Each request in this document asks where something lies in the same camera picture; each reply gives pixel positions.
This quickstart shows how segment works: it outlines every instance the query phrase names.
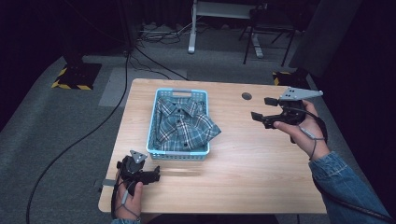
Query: black cable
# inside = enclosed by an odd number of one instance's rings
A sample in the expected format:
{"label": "black cable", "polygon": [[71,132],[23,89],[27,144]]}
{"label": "black cable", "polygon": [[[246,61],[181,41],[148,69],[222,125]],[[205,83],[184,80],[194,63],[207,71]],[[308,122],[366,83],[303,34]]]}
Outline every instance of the black cable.
{"label": "black cable", "polygon": [[393,219],[392,217],[386,216],[386,215],[384,215],[384,214],[377,213],[377,212],[375,212],[375,211],[373,211],[373,210],[370,210],[370,209],[367,209],[367,208],[359,207],[359,206],[354,205],[354,204],[346,203],[346,202],[344,202],[343,200],[340,200],[340,199],[338,199],[338,198],[332,196],[330,193],[328,193],[327,191],[325,191],[325,190],[320,186],[320,184],[317,182],[317,180],[316,180],[315,178],[313,178],[313,179],[314,179],[314,184],[315,184],[315,186],[317,187],[318,191],[319,191],[322,195],[326,196],[328,199],[332,200],[333,202],[338,203],[338,204],[341,204],[342,206],[344,206],[344,207],[346,207],[346,208],[355,210],[355,211],[360,212],[360,213],[363,213],[363,214],[365,214],[365,215],[378,218],[378,219],[383,220],[383,221],[385,221],[385,222],[388,222],[388,223],[396,223],[396,220]]}
{"label": "black cable", "polygon": [[41,173],[40,177],[37,179],[37,181],[35,182],[35,185],[32,189],[32,192],[30,193],[30,197],[29,197],[29,201],[27,204],[27,208],[26,208],[26,223],[29,224],[30,223],[30,207],[32,204],[32,200],[33,200],[33,196],[35,195],[35,190],[37,189],[38,184],[40,183],[41,179],[43,178],[43,176],[45,175],[45,173],[50,169],[50,167],[57,161],[59,160],[59,158],[62,157],[62,155],[67,152],[70,148],[72,148],[73,146],[75,146],[76,144],[78,144],[79,142],[81,142],[82,140],[84,140],[85,138],[87,138],[88,136],[90,136],[91,134],[93,134],[94,132],[96,132],[100,127],[102,127],[103,124],[105,124],[112,116],[113,114],[116,112],[116,110],[120,107],[120,104],[125,96],[125,93],[127,91],[128,88],[128,60],[129,60],[129,54],[130,52],[127,53],[128,57],[126,58],[125,61],[125,88],[123,91],[123,94],[120,98],[120,101],[117,103],[116,107],[111,111],[111,113],[99,124],[97,125],[94,129],[92,129],[89,133],[85,134],[84,136],[82,136],[81,138],[79,138],[75,143],[73,143],[72,145],[70,145],[69,147],[67,147],[66,149],[64,149],[55,159],[53,159],[49,165],[46,167],[46,169]]}
{"label": "black cable", "polygon": [[154,61],[153,59],[151,59],[148,55],[146,55],[145,53],[143,53],[142,50],[140,50],[137,46],[135,46],[135,48],[137,49],[137,51],[139,51],[141,54],[143,54],[143,56],[145,56],[146,58],[148,58],[150,61],[152,61],[152,62],[158,64],[159,66],[161,66],[162,68],[168,70],[169,72],[171,72],[171,73],[173,73],[173,74],[175,74],[175,75],[177,75],[177,76],[179,76],[179,77],[182,77],[183,79],[189,81],[186,77],[183,77],[181,74],[179,74],[179,73],[177,73],[177,72],[175,72],[175,71],[172,71],[171,69],[169,69],[169,68],[163,66],[163,65],[160,64],[160,63],[155,62],[155,61]]}
{"label": "black cable", "polygon": [[149,43],[157,43],[157,42],[161,42],[161,40],[164,39],[167,35],[170,35],[170,34],[173,33],[173,32],[167,32],[167,33],[164,33],[162,35],[151,35],[151,36],[149,36],[149,32],[153,32],[154,30],[156,30],[156,29],[158,29],[160,27],[162,27],[162,26],[156,26],[155,28],[148,29],[148,32],[141,31],[141,32],[145,33],[144,35],[142,35],[144,38],[141,38],[141,40],[142,41],[147,41]]}
{"label": "black cable", "polygon": [[310,161],[312,161],[312,158],[314,157],[314,154],[315,154],[315,150],[317,149],[317,143],[318,143],[317,141],[318,141],[317,139],[314,139],[314,149],[312,150],[312,153],[309,156]]}
{"label": "black cable", "polygon": [[[320,117],[318,117],[318,116],[312,114],[312,113],[309,112],[309,111],[303,110],[303,109],[292,108],[292,107],[283,107],[283,108],[288,109],[288,110],[294,110],[294,111],[303,112],[303,113],[305,113],[305,114],[308,114],[308,115],[311,116],[312,118],[314,118],[314,120],[318,123],[318,126],[319,126],[319,128],[322,130],[322,132],[325,132],[325,133],[323,133],[323,136],[324,136],[324,138],[325,138],[324,140],[327,141],[327,130],[326,130],[326,126],[325,126],[325,123],[324,123],[323,119],[321,119]],[[325,190],[318,184],[318,182],[315,180],[315,178],[314,178],[314,184],[315,184],[315,186],[317,187],[318,191],[319,191],[322,195],[326,196],[327,198],[329,198],[330,200],[332,200],[332,201],[335,202],[335,203],[341,204],[342,206],[344,206],[344,207],[346,207],[346,208],[349,208],[349,209],[358,211],[358,212],[363,213],[363,214],[365,214],[365,215],[368,215],[368,216],[371,216],[371,217],[375,217],[375,218],[381,219],[381,220],[386,221],[386,222],[388,222],[388,223],[396,223],[396,220],[394,220],[392,217],[389,217],[389,216],[386,216],[386,215],[377,213],[377,212],[375,212],[375,211],[373,211],[373,210],[370,210],[370,209],[367,209],[367,208],[362,208],[362,207],[359,207],[359,206],[357,206],[357,205],[344,202],[343,200],[340,200],[340,199],[338,199],[338,198],[332,196],[330,193],[328,193],[327,191],[325,191]]]}
{"label": "black cable", "polygon": [[[177,39],[177,41],[167,43],[167,42],[163,42],[163,40],[165,40],[165,39],[166,40]],[[149,36],[149,34],[146,34],[146,35],[144,35],[144,38],[141,38],[141,40],[149,42],[149,43],[162,43],[165,45],[170,45],[170,44],[176,44],[176,43],[180,42],[181,39],[180,39],[180,34],[178,33],[178,31],[175,31],[175,32],[168,32],[168,33],[165,33],[162,35]]]}
{"label": "black cable", "polygon": [[166,74],[164,74],[164,73],[162,73],[162,72],[153,71],[153,70],[152,70],[150,67],[148,67],[147,65],[144,65],[144,64],[140,63],[139,60],[138,60],[136,57],[134,57],[134,56],[131,55],[131,58],[134,58],[135,60],[137,60],[137,62],[138,62],[140,65],[147,67],[147,69],[136,68],[136,67],[134,66],[134,64],[133,64],[131,61],[129,61],[129,63],[131,64],[131,66],[132,66],[135,70],[147,71],[147,72],[151,72],[151,73],[157,73],[157,74],[160,74],[160,75],[162,75],[162,76],[164,76],[164,77],[166,77],[166,78],[168,78],[168,79],[172,79],[172,78],[170,78],[169,76],[167,76]]}
{"label": "black cable", "polygon": [[120,173],[120,169],[119,169],[117,171],[117,179],[116,179],[116,183],[114,184],[113,193],[111,194],[111,217],[113,219],[117,218],[116,217],[116,195],[117,195],[117,191],[119,190],[120,185],[123,184],[123,181],[120,182],[120,178],[121,178],[121,173]]}

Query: hand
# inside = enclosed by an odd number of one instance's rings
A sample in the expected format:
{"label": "hand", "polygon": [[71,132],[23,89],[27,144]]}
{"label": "hand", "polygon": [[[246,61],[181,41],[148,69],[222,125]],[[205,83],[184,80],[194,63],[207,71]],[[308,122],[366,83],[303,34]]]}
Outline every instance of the hand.
{"label": "hand", "polygon": [[[314,105],[308,101],[303,101],[305,109],[314,115],[318,115],[317,110]],[[315,140],[309,138],[305,133],[303,133],[300,128],[296,125],[289,125],[284,122],[276,121],[274,126],[280,131],[287,133],[294,140],[297,146],[300,147],[309,157],[311,157],[312,152],[315,148],[315,153],[312,155],[311,160],[315,161],[322,158],[330,153],[324,140],[317,140],[317,145],[315,146]],[[300,127],[311,132],[316,138],[323,137],[323,133],[319,128],[317,122],[310,115],[305,115],[305,120],[299,125]]]}
{"label": "hand", "polygon": [[139,182],[134,187],[134,196],[128,193],[128,197],[126,199],[125,205],[122,206],[122,198],[126,191],[125,185],[122,183],[119,186],[116,196],[116,204],[117,208],[115,211],[117,218],[122,219],[130,219],[130,220],[138,220],[140,218],[140,213],[142,212],[142,194],[143,194],[143,183]]}

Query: jeans jacket sleeve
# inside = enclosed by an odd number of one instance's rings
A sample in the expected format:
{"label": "jeans jacket sleeve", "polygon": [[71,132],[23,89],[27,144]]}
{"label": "jeans jacket sleeve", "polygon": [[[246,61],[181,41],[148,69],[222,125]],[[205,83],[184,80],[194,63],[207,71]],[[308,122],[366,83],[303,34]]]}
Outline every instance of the jeans jacket sleeve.
{"label": "jeans jacket sleeve", "polygon": [[[335,153],[309,162],[309,167],[317,183],[332,196],[350,204],[370,209],[388,216],[388,212],[375,194]],[[358,211],[349,209],[323,196],[328,216],[336,223],[387,223]]]}
{"label": "jeans jacket sleeve", "polygon": [[112,220],[110,224],[140,224],[140,222],[129,220],[129,219],[118,218],[118,219]]}

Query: chair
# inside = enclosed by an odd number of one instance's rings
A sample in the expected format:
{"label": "chair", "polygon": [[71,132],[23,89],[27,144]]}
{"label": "chair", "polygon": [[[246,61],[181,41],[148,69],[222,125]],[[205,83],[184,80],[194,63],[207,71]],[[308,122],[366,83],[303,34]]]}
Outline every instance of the chair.
{"label": "chair", "polygon": [[244,64],[246,64],[247,61],[248,50],[250,48],[251,38],[253,37],[253,35],[276,32],[279,33],[279,35],[272,41],[271,44],[275,43],[284,33],[289,34],[290,37],[289,44],[286,48],[285,56],[283,57],[283,61],[281,64],[281,66],[283,67],[286,58],[288,57],[291,42],[296,32],[292,21],[284,11],[284,6],[286,4],[287,1],[282,0],[273,0],[271,2],[258,1],[256,7],[250,10],[249,25],[245,27],[244,31],[239,36],[239,40],[241,40],[244,33],[248,33]]}

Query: folded shirt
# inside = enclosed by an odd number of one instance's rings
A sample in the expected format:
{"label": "folded shirt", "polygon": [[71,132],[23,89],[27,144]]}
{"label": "folded shirt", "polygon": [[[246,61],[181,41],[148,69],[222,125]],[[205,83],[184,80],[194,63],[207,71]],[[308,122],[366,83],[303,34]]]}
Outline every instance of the folded shirt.
{"label": "folded shirt", "polygon": [[205,113],[205,102],[187,97],[158,99],[155,147],[164,151],[191,151],[204,146],[220,128]]}

